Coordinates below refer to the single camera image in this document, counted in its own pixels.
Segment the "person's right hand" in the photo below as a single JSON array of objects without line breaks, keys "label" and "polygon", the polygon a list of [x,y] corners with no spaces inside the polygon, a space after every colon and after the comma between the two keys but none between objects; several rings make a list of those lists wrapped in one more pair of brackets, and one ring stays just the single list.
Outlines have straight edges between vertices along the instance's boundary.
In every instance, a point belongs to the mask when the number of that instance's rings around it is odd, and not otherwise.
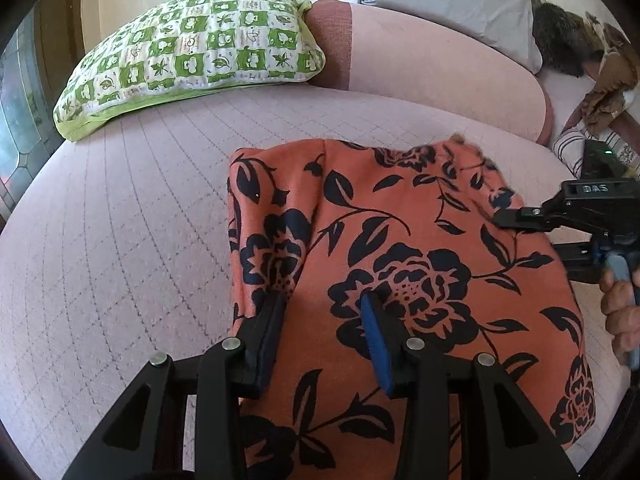
[{"label": "person's right hand", "polygon": [[639,270],[631,274],[631,282],[616,282],[611,270],[605,270],[600,279],[605,329],[613,337],[612,349],[622,364],[627,363],[628,354],[640,342],[640,312],[634,300],[634,287],[639,287]]}]

